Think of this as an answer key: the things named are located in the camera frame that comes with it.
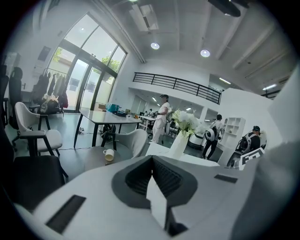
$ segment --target person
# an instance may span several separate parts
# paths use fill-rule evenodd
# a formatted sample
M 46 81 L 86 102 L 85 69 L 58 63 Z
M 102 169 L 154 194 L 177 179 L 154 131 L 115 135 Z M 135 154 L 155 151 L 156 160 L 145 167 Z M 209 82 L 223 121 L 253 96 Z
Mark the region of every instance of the person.
M 160 135 L 164 134 L 164 127 L 165 124 L 167 123 L 166 116 L 170 109 L 170 104 L 168 103 L 169 96 L 166 94 L 161 95 L 161 99 L 162 99 L 162 106 L 160 107 L 159 111 L 155 113 L 156 120 L 152 129 L 153 143 L 158 143 Z
M 211 140 L 207 140 L 206 142 L 206 145 L 205 145 L 205 148 L 204 148 L 204 151 L 203 151 L 203 154 L 202 154 L 202 158 L 205 159 L 205 155 L 206 155 L 206 152 L 208 150 L 208 148 L 211 146 L 211 149 L 210 149 L 210 153 L 209 155 L 207 156 L 207 159 L 209 160 L 210 157 L 212 156 L 212 154 L 214 153 L 214 151 L 216 150 L 216 146 L 217 146 L 217 143 L 218 143 L 218 138 L 219 138 L 219 134 L 224 134 L 224 125 L 221 123 L 221 120 L 222 120 L 222 115 L 221 114 L 218 114 L 217 115 L 217 120 L 215 121 L 215 123 L 211 126 L 211 127 L 216 127 L 217 129 L 217 134 L 215 136 L 215 140 L 214 141 L 211 141 Z
M 259 138 L 261 129 L 259 128 L 259 126 L 254 126 L 252 129 L 252 133 L 249 133 L 248 137 L 250 137 L 252 134 L 255 134 L 255 136 L 251 138 L 250 152 L 260 148 L 261 146 L 261 139 Z

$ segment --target ceiling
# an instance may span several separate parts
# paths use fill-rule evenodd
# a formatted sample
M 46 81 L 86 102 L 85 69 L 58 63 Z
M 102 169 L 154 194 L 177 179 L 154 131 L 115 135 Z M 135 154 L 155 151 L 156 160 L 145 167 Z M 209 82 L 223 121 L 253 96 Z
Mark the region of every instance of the ceiling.
M 189 54 L 199 67 L 215 66 L 217 77 L 226 74 L 228 81 L 242 89 L 263 94 L 265 86 L 287 78 L 296 63 L 296 55 L 276 20 L 258 3 L 241 10 L 241 17 L 226 16 L 206 0 L 99 0 L 105 2 L 122 23 L 135 46 L 145 58 L 155 58 L 170 52 Z M 130 10 L 151 7 L 148 18 L 151 30 L 141 30 Z M 153 50 L 152 42 L 160 49 Z M 210 57 L 200 51 L 207 49 Z
M 131 89 L 134 94 L 136 94 L 137 96 L 139 96 L 141 99 L 145 100 L 147 103 L 151 103 L 151 104 L 157 104 L 160 103 L 160 95 L 159 93 L 156 92 L 150 92 L 150 91 L 144 91 L 144 90 L 136 90 L 136 89 Z M 176 97 L 169 97 L 169 103 L 170 103 L 170 107 L 174 110 L 184 110 L 187 111 L 187 109 L 190 107 L 191 110 L 187 111 L 188 113 L 194 113 L 195 117 L 200 118 L 201 116 L 201 112 L 203 107 L 200 105 L 197 105 L 195 103 L 191 103 Z M 217 117 L 217 112 L 213 111 L 211 109 L 207 110 L 207 114 L 206 114 L 206 118 L 207 120 L 215 120 Z

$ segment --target tree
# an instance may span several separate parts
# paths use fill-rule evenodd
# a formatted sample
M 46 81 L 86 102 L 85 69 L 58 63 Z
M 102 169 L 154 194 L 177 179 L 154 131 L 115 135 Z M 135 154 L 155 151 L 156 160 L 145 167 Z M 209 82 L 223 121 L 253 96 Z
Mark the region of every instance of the tree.
M 108 60 L 109 60 L 109 56 L 106 56 L 104 58 L 102 58 L 101 62 L 104 63 L 105 65 L 107 65 L 108 63 Z M 109 68 L 111 68 L 113 71 L 117 72 L 118 68 L 119 68 L 119 65 L 120 65 L 120 62 L 117 61 L 117 60 L 113 60 L 111 59 L 111 61 L 109 62 Z M 96 69 L 96 68 L 93 68 L 93 71 L 98 73 L 98 74 L 101 74 L 101 72 Z M 107 81 L 108 79 L 112 78 L 109 74 L 105 74 L 102 81 Z
M 61 55 L 61 51 L 62 51 L 62 48 L 61 48 L 61 47 L 58 47 L 58 48 L 56 49 L 56 52 L 55 52 L 55 54 L 54 54 L 54 56 L 53 56 L 53 58 L 52 58 L 53 61 L 58 62 L 58 61 L 60 60 L 59 55 Z

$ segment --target black railing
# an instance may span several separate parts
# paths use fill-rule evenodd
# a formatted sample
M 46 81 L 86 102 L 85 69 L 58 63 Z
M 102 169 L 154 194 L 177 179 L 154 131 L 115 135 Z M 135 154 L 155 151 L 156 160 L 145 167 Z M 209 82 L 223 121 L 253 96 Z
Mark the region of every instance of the black railing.
M 173 88 L 183 92 L 187 92 L 201 98 L 205 98 L 216 104 L 220 104 L 221 93 L 197 84 L 195 82 L 190 82 L 184 79 L 159 75 L 159 74 L 150 74 L 150 73 L 135 73 L 133 79 L 134 82 L 138 83 L 148 83 L 152 85 L 158 85 L 166 88 Z

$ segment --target white chair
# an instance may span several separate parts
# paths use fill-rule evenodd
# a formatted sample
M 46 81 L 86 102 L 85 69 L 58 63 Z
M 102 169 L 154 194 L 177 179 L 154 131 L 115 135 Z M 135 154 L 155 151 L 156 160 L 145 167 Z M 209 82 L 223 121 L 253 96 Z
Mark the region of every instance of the white chair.
M 105 166 L 108 163 L 105 160 L 103 150 L 106 149 L 104 146 L 109 135 L 113 138 L 113 149 L 115 151 L 113 163 L 125 160 L 117 152 L 116 141 L 126 146 L 132 152 L 132 158 L 136 158 L 142 154 L 143 148 L 148 139 L 147 132 L 142 129 L 136 129 L 128 134 L 106 132 L 101 147 L 92 147 L 87 150 L 87 155 L 84 158 L 85 171 Z
M 31 131 L 28 127 L 37 123 L 37 121 L 39 121 L 38 122 L 38 130 L 41 130 L 42 119 L 45 118 L 47 128 L 48 128 L 48 131 L 46 131 L 46 138 L 48 139 L 50 148 L 52 150 L 56 150 L 58 156 L 60 155 L 60 153 L 58 152 L 57 149 L 62 146 L 62 138 L 61 138 L 59 131 L 50 129 L 47 115 L 40 115 L 40 114 L 32 113 L 25 106 L 25 104 L 21 103 L 21 102 L 17 102 L 15 104 L 15 115 L 17 118 L 19 130 L 21 133 L 26 132 L 26 131 Z M 38 153 L 48 151 L 46 143 L 42 138 L 37 139 L 37 151 L 38 151 Z

